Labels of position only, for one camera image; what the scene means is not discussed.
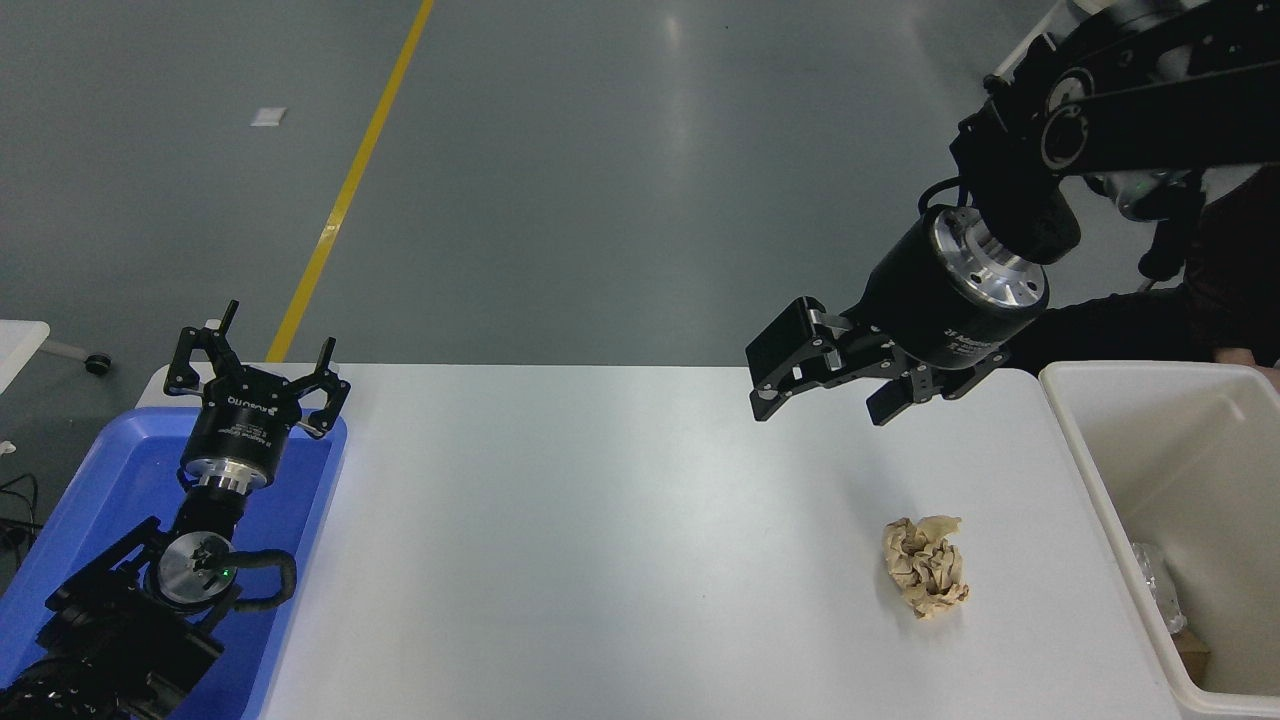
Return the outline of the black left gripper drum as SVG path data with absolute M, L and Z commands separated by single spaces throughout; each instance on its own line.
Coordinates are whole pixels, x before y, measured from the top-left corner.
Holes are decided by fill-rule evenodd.
M 291 428 L 301 419 L 300 396 L 288 384 L 257 368 L 210 382 L 182 466 L 225 459 L 252 469 L 279 468 Z

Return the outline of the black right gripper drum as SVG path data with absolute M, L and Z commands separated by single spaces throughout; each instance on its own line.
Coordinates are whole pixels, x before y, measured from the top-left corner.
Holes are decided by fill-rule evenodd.
M 938 205 L 873 269 L 854 314 L 961 398 L 1046 307 L 1042 265 L 1006 249 L 977 209 Z

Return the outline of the person's hand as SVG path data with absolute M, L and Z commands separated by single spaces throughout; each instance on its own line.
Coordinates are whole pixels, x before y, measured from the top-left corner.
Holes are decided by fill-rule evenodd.
M 1213 361 L 1219 364 L 1245 366 L 1258 372 L 1262 377 L 1267 379 L 1267 382 L 1276 391 L 1279 391 L 1280 387 L 1279 369 L 1275 366 L 1266 366 L 1261 364 L 1249 348 L 1235 348 L 1235 347 L 1215 348 L 1211 352 L 1211 356 Z

